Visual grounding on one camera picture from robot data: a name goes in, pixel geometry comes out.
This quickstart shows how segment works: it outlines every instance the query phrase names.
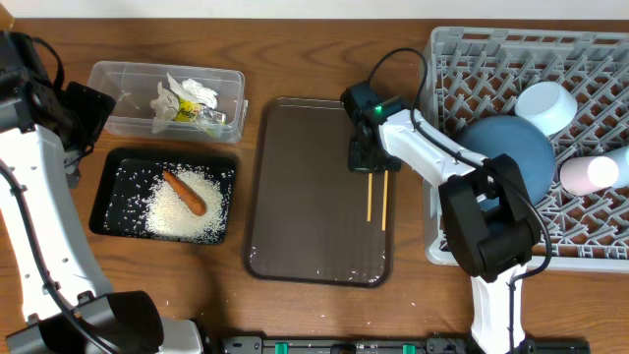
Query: wooden table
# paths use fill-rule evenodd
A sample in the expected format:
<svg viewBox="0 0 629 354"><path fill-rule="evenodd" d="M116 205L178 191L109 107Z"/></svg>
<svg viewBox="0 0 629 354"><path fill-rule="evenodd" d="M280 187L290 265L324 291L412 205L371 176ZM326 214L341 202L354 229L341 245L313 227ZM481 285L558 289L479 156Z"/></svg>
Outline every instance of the wooden table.
<svg viewBox="0 0 629 354"><path fill-rule="evenodd" d="M197 318L216 335L427 337L469 332L473 318L468 276L424 256L422 179L397 175L393 220L395 259L388 282L375 290L254 279L241 259L252 200L260 115L279 96L337 99L372 65L399 46L424 48L438 26L629 31L629 22L523 21L241 21L18 20L17 30L45 38L59 52L66 80L86 83L100 60L180 64L240 70L249 112L235 145L129 139L103 133L81 165L73 196L87 238L118 291L144 290L162 316ZM43 55L52 67L53 60ZM410 96L416 58L393 59L380 78ZM172 148L231 154L238 160L229 234L218 247L105 237L87 229L108 151L117 147ZM24 327L20 280L2 230L0 334ZM629 275L547 271L524 285L523 323L537 338L590 341L595 353L629 351ZM4 340L0 351L6 351Z"/></svg>

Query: white cup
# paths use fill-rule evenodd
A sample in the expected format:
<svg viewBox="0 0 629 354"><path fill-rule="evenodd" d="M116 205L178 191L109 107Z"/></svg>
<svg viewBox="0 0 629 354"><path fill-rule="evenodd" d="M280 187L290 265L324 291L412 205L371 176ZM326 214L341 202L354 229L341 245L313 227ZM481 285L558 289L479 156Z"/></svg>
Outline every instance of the white cup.
<svg viewBox="0 0 629 354"><path fill-rule="evenodd" d="M611 187L620 171L616 162L606 156L575 157L567 160L559 179L563 188L575 196L585 196Z"/></svg>
<svg viewBox="0 0 629 354"><path fill-rule="evenodd" d="M570 124L577 114L577 99L562 85L542 82L525 89L515 102L515 115L533 123L546 136Z"/></svg>
<svg viewBox="0 0 629 354"><path fill-rule="evenodd" d="M606 153L604 156L611 158L620 171L620 176L613 188L622 188L629 186L629 147L621 147L614 151Z"/></svg>

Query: white bowl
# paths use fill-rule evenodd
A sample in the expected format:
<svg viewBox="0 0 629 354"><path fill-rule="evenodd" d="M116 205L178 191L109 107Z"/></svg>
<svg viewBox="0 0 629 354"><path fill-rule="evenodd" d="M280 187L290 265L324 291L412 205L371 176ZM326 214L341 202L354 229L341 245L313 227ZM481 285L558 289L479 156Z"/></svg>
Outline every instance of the white bowl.
<svg viewBox="0 0 629 354"><path fill-rule="evenodd" d="M543 82L525 89L515 102L515 114L546 136L565 128L577 114L577 100L562 85Z"/></svg>

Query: dish rack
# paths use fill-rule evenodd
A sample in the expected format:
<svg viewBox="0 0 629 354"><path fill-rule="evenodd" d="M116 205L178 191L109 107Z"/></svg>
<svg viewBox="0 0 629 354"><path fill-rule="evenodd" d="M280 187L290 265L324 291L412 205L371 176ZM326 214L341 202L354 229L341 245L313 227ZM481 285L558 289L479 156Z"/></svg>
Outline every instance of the dish rack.
<svg viewBox="0 0 629 354"><path fill-rule="evenodd" d="M569 158L599 155L629 139L629 34L527 29L437 28L425 49L429 77L425 118L453 136L480 119L513 114L516 98L555 81L577 98L575 119L549 137L554 181L536 205L552 241L549 268L629 272L629 188L585 197L566 192L558 171ZM424 183L426 255L456 265L443 233L438 192ZM534 247L531 266L543 261Z"/></svg>

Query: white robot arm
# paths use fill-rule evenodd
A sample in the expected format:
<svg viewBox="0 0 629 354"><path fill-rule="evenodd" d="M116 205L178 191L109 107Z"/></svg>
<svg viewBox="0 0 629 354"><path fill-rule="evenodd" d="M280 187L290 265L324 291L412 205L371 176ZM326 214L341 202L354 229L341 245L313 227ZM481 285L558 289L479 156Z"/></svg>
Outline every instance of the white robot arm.
<svg viewBox="0 0 629 354"><path fill-rule="evenodd" d="M54 84L34 42L59 60ZM77 165L93 149L115 101L77 83L62 90L61 61L40 39L4 32L0 49L0 208L28 325L7 337L9 350L201 353L194 323L161 319L144 292L113 292L72 201L68 185L77 182Z"/></svg>
<svg viewBox="0 0 629 354"><path fill-rule="evenodd" d="M419 110L412 117L400 97L380 99L369 81L347 88L341 102L356 127L350 170L399 170L402 160L438 189L448 247L472 277L472 336L479 347L487 354L504 354L511 349L511 338L519 346L525 334L517 279L525 272L541 233L522 207L526 187L515 161L506 155L488 159L459 146L426 122ZM508 180L509 189L494 181L489 170L500 181ZM519 198L514 198L513 189L521 194ZM496 197L505 203L482 212L479 202Z"/></svg>
<svg viewBox="0 0 629 354"><path fill-rule="evenodd" d="M417 121L426 133L452 151L460 152L467 159L482 165L486 156L469 151L427 123L419 110L415 111ZM388 117L379 126L382 147L391 156L408 163L426 182L435 188L452 176L463 176L475 170L429 142L413 126L408 110L401 110ZM486 282L480 276L472 277L474 296L474 322L472 336L486 354L504 354L509 351L509 281L524 273L525 265L515 265L502 272L494 282ZM520 324L521 281L516 282L514 309L514 342L519 344L525 338Z"/></svg>

